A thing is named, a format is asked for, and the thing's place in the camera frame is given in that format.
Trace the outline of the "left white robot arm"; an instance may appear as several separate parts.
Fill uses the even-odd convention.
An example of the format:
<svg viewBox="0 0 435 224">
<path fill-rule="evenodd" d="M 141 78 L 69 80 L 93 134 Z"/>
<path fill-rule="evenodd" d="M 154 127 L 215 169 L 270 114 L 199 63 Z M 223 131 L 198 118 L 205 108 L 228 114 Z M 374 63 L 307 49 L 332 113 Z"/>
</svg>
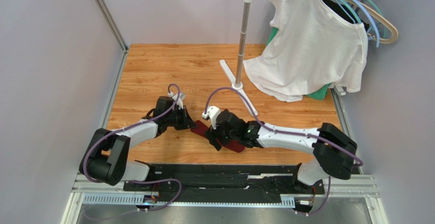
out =
<svg viewBox="0 0 435 224">
<path fill-rule="evenodd" d="M 151 166 L 128 161 L 130 149 L 163 134 L 169 127 L 175 130 L 196 128 L 196 123 L 183 105 L 184 93 L 161 96 L 156 107 L 137 123 L 117 130 L 97 129 L 79 166 L 88 180 L 111 186 L 120 181 L 144 182 Z"/>
</svg>

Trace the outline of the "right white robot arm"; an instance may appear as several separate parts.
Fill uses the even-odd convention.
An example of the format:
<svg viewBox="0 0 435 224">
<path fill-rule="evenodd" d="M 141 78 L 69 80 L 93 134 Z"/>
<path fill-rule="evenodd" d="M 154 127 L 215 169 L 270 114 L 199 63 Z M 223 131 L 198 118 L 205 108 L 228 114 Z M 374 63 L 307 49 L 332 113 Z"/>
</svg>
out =
<svg viewBox="0 0 435 224">
<path fill-rule="evenodd" d="M 224 146 L 235 152 L 254 147 L 284 148 L 313 155 L 297 168 L 295 180 L 301 184 L 311 186 L 326 177 L 348 180 L 352 175 L 357 144 L 333 124 L 311 129 L 279 127 L 244 121 L 215 106 L 208 107 L 202 117 L 211 122 L 205 136 L 217 150 Z"/>
</svg>

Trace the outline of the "dark red cloth napkin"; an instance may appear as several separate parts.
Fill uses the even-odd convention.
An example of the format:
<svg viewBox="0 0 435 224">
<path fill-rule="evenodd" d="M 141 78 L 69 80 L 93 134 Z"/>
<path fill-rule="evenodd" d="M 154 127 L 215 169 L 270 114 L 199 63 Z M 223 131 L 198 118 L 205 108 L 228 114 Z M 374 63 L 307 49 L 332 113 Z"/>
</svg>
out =
<svg viewBox="0 0 435 224">
<path fill-rule="evenodd" d="M 200 120 L 195 121 L 196 127 L 191 128 L 191 132 L 206 138 L 211 145 L 215 147 L 217 151 L 220 151 L 223 147 L 234 151 L 236 153 L 241 153 L 245 150 L 245 146 L 240 144 L 236 140 L 231 140 L 227 144 L 222 144 L 221 140 L 218 139 L 213 133 L 210 132 L 210 129 L 207 125 L 202 123 Z"/>
</svg>

